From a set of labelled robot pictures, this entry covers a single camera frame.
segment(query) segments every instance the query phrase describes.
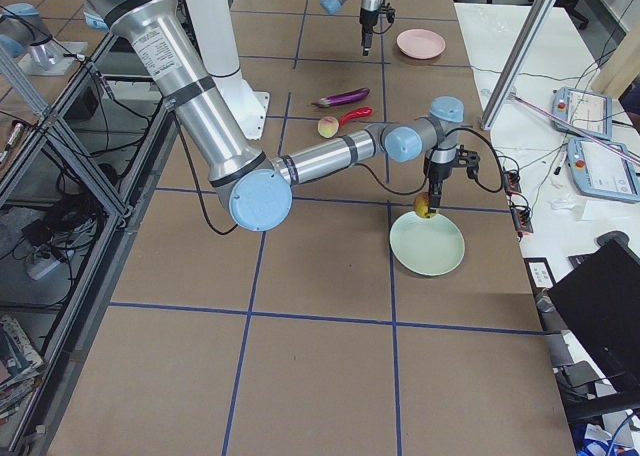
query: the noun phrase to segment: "plate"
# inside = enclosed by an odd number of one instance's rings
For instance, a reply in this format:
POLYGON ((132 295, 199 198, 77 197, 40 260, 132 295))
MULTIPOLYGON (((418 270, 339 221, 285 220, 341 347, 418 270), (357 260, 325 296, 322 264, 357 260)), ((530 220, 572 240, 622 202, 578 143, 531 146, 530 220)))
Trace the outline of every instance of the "plate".
POLYGON ((464 238, 449 218, 424 219, 410 211, 400 216, 389 235, 395 257, 414 273, 440 276, 453 271, 464 256, 464 238))
POLYGON ((400 51, 411 58, 430 59, 442 54, 447 46, 444 38, 427 29, 408 29, 396 39, 400 51))

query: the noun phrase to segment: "yellow object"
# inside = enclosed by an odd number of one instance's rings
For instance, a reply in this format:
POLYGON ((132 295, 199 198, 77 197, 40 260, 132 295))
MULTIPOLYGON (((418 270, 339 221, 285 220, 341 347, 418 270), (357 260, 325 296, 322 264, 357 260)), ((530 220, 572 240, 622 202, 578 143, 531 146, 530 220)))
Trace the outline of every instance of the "yellow object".
POLYGON ((413 200, 413 211, 424 219, 433 218, 438 211, 430 213, 429 212, 429 194, 420 193, 416 196, 416 199, 413 200))
POLYGON ((323 138, 332 138, 340 127, 340 123, 333 116, 325 116, 318 121, 318 132, 323 138))

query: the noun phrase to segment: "black monitor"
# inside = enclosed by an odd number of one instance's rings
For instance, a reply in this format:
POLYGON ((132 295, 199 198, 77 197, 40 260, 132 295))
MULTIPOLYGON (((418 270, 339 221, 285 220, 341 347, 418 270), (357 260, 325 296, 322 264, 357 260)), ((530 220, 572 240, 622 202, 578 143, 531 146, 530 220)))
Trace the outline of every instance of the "black monitor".
POLYGON ((618 392, 587 404, 593 409, 584 414, 640 407, 640 258, 611 239, 553 286, 549 297, 618 392))

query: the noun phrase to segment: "electronic equipment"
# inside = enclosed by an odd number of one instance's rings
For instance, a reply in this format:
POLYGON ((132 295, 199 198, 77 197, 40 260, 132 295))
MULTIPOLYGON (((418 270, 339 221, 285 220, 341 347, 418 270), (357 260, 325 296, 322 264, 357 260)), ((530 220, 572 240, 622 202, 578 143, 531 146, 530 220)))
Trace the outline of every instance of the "electronic equipment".
POLYGON ((598 403, 579 403, 568 416, 640 407, 638 288, 640 258, 613 238, 549 290, 567 327, 618 391, 593 400, 598 403))
MULTIPOLYGON (((622 143, 609 146, 628 154, 622 143)), ((640 183, 633 165, 599 144, 571 138, 567 144, 567 162, 576 187, 585 196, 640 201, 640 183)))
POLYGON ((580 128, 596 138, 610 141, 613 136, 611 97, 565 86, 555 92, 551 112, 565 121, 554 121, 559 131, 580 128))

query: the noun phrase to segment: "pink plate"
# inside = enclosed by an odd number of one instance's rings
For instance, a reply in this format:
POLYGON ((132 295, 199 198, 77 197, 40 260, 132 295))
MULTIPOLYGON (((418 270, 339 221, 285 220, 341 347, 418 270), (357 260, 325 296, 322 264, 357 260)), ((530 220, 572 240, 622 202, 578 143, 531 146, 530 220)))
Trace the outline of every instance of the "pink plate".
POLYGON ((426 29, 408 29, 396 39, 400 51, 411 58, 430 59, 442 54, 446 43, 444 38, 426 29))

